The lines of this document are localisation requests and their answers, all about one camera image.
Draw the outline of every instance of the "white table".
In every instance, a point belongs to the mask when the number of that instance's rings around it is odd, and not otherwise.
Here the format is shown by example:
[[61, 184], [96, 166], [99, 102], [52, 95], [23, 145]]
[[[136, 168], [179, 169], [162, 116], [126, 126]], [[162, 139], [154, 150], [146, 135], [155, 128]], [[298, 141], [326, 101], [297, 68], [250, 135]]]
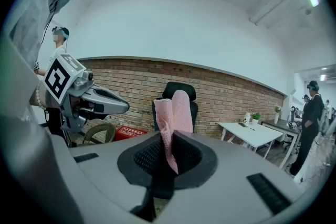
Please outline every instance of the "white table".
[[248, 125], [243, 127], [237, 122], [219, 122], [219, 125], [223, 127], [222, 138], [224, 140], [226, 131], [233, 133], [233, 136], [228, 140], [229, 143], [232, 143], [233, 138], [238, 137], [244, 141], [245, 147], [254, 147], [254, 152], [257, 151], [257, 148], [267, 144], [267, 152], [264, 155], [266, 158], [274, 140], [282, 136], [281, 132], [272, 130], [270, 128], [264, 127], [262, 125]]

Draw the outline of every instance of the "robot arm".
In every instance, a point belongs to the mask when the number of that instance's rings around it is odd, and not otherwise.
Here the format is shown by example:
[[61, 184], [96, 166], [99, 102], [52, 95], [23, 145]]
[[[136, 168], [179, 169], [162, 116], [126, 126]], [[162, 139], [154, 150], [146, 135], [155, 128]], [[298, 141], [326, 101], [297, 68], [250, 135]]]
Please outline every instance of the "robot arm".
[[[70, 54], [55, 54], [48, 67], [44, 85], [58, 102], [66, 118], [62, 130], [78, 133], [87, 120], [104, 119], [108, 114], [122, 114], [129, 104], [116, 93], [94, 84], [93, 74]], [[71, 97], [79, 104], [71, 105]]]

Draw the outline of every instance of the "pearl bracelet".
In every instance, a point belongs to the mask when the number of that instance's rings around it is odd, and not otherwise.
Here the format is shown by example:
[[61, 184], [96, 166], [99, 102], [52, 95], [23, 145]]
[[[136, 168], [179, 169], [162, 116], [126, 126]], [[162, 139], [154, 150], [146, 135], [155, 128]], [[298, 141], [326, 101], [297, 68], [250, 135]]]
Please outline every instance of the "pearl bracelet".
[[40, 100], [40, 90], [39, 90], [40, 84], [41, 82], [39, 82], [38, 86], [36, 87], [36, 99], [37, 99], [38, 106], [42, 108], [43, 110], [46, 110], [47, 108], [41, 104], [41, 100]]

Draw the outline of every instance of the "office chair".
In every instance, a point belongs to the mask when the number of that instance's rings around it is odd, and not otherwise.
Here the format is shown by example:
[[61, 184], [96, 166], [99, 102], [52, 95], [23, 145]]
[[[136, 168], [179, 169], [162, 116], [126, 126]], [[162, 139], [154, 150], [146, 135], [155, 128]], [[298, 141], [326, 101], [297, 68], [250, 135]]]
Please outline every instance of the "office chair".
[[[182, 90], [185, 91], [190, 100], [190, 112], [191, 112], [191, 118], [193, 122], [193, 132], [195, 132], [195, 121], [197, 117], [198, 112], [198, 105], [194, 102], [196, 99], [196, 91], [194, 87], [188, 84], [179, 83], [179, 82], [168, 82], [166, 85], [166, 88], [164, 89], [162, 93], [162, 98], [156, 98], [156, 100], [160, 99], [172, 99], [175, 91]], [[159, 127], [156, 123], [156, 111], [155, 111], [155, 104], [154, 101], [152, 102], [152, 111], [153, 111], [153, 117], [154, 117], [154, 129], [155, 131], [159, 130]]]

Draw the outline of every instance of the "vr headset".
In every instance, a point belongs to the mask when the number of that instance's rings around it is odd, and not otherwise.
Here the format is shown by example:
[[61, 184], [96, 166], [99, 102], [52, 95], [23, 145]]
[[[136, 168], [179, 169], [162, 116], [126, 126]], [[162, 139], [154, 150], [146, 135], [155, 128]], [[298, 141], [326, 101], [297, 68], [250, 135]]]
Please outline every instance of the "vr headset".
[[55, 26], [51, 31], [54, 36], [63, 36], [65, 40], [69, 39], [69, 35], [64, 32], [62, 27]]
[[313, 91], [318, 91], [320, 89], [320, 86], [317, 84], [316, 81], [312, 80], [308, 85], [307, 89], [313, 90]]
[[310, 100], [309, 96], [308, 95], [304, 95], [304, 97], [302, 97], [302, 99], [308, 99], [308, 101]]

